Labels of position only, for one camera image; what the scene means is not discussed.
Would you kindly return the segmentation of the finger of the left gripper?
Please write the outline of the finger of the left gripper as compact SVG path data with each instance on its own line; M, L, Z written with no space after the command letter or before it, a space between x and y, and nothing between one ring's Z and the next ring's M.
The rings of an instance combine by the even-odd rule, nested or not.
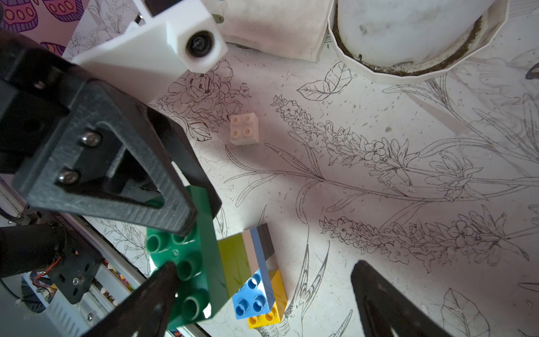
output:
M187 181L194 186L204 188L208 193L212 218L221 210L222 201L216 188L203 170L184 129L170 117L153 108L147 108L147 117L173 161Z

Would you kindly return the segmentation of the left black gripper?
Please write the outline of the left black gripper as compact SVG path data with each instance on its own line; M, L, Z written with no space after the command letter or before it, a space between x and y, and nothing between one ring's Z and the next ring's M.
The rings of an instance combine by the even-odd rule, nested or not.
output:
M1 31L1 172L32 206L188 234L196 206L147 108Z

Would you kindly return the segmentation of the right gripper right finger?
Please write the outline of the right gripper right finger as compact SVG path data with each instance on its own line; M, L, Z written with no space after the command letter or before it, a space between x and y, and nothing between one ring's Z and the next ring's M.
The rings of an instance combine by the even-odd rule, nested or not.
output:
M366 261L351 274L365 336L448 336Z

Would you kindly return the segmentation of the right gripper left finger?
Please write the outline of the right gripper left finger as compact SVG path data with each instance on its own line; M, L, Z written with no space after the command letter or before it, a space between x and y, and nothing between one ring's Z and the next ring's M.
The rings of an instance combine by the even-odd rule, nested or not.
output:
M176 265L169 261L85 335L164 336L179 285Z

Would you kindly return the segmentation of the dark green lego brick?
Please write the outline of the dark green lego brick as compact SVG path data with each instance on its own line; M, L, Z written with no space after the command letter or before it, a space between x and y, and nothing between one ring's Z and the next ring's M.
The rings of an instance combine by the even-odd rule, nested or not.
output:
M228 301L208 193L193 185L187 189L198 211L189 234L182 237L147 229L146 249L153 265L160 268L167 262L174 263L180 280L169 330L212 318Z

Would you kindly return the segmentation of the lime lego brick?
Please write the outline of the lime lego brick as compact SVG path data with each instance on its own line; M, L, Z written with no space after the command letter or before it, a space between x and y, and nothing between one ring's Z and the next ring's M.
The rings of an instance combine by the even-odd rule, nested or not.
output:
M223 265L227 296L230 299L252 275L243 235L235 234L219 240L218 248Z

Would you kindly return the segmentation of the blue lego brick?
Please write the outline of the blue lego brick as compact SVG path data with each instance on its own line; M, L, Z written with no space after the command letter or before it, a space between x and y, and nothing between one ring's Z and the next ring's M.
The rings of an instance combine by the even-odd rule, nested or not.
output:
M238 320L268 314L275 304L275 295L268 270L259 270L245 282L232 297L234 313Z

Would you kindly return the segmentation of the black lego brick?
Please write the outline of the black lego brick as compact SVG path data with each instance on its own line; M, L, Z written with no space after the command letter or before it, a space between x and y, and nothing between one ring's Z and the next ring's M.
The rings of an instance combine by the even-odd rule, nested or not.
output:
M262 252L265 260L269 260L275 253L275 248L270 235L269 227L267 223L264 223L257 227L258 235L261 241Z

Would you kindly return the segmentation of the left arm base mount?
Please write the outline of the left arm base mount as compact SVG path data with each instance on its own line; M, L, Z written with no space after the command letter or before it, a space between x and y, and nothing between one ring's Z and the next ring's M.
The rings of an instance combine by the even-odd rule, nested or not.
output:
M92 285L103 256L72 226L63 225L64 240L59 251L61 261L49 277L64 297L77 304Z

